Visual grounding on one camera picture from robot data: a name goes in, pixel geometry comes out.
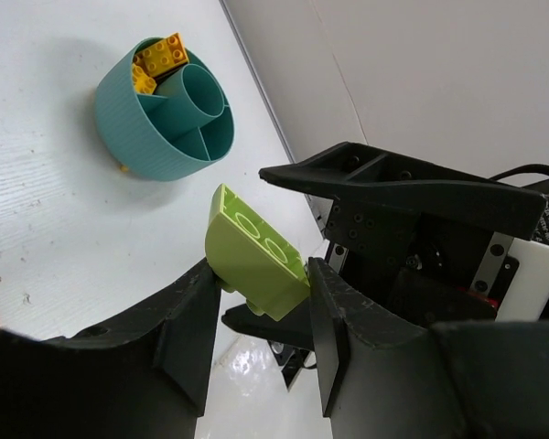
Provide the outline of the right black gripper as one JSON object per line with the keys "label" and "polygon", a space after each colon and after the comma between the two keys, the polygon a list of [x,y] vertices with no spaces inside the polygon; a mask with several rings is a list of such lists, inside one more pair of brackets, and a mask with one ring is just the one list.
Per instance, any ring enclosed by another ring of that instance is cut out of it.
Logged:
{"label": "right black gripper", "polygon": [[405,320],[495,319],[520,267],[514,238],[531,239],[547,204],[537,191],[351,142],[259,177],[336,201],[329,266]]}

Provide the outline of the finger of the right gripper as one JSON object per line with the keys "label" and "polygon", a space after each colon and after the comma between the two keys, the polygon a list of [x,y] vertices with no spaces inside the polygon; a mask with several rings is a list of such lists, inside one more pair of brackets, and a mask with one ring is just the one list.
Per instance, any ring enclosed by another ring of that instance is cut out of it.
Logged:
{"label": "finger of the right gripper", "polygon": [[280,321],[267,315],[257,316],[247,305],[238,305],[228,309],[221,322],[239,334],[314,350],[309,304],[300,304]]}

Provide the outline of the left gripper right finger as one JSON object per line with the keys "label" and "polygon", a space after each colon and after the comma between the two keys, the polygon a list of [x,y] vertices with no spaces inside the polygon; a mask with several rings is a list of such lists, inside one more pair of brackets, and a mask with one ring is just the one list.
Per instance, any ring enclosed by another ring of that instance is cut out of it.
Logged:
{"label": "left gripper right finger", "polygon": [[549,321],[422,328],[308,263],[322,412],[337,438],[549,438]]}

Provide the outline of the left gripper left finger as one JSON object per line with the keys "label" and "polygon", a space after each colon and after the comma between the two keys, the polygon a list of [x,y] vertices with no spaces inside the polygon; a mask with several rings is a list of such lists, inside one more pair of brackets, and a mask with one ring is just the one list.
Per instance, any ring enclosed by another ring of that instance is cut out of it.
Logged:
{"label": "left gripper left finger", "polygon": [[191,438],[205,411],[221,291],[200,261],[73,337],[0,329],[0,438]]}

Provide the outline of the light green lego brick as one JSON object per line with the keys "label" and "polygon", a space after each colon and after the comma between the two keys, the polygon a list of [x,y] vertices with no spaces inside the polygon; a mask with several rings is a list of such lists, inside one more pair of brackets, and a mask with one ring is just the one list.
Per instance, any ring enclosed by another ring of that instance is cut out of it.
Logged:
{"label": "light green lego brick", "polygon": [[224,184],[211,199],[205,253],[222,289],[257,316],[280,321],[309,296],[299,251]]}

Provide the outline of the yellow lego brick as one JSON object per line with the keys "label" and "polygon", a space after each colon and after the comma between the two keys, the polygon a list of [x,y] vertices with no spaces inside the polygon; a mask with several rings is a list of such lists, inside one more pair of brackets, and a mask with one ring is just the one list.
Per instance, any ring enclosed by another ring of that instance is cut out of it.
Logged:
{"label": "yellow lego brick", "polygon": [[152,78],[158,78],[189,63],[188,52],[179,33],[162,38],[140,50],[136,57]]}
{"label": "yellow lego brick", "polygon": [[153,94],[156,90],[156,81],[143,68],[133,63],[131,68],[132,83],[135,91],[141,94]]}

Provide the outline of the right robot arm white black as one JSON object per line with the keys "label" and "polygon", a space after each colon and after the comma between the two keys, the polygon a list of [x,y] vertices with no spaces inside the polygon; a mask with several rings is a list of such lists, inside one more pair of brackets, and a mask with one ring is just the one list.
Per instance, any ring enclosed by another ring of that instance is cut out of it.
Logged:
{"label": "right robot arm white black", "polygon": [[485,178],[358,143],[262,169],[269,184],[329,199],[327,263],[352,288],[421,327],[440,321],[549,318],[549,274],[519,289],[549,246],[549,166]]}

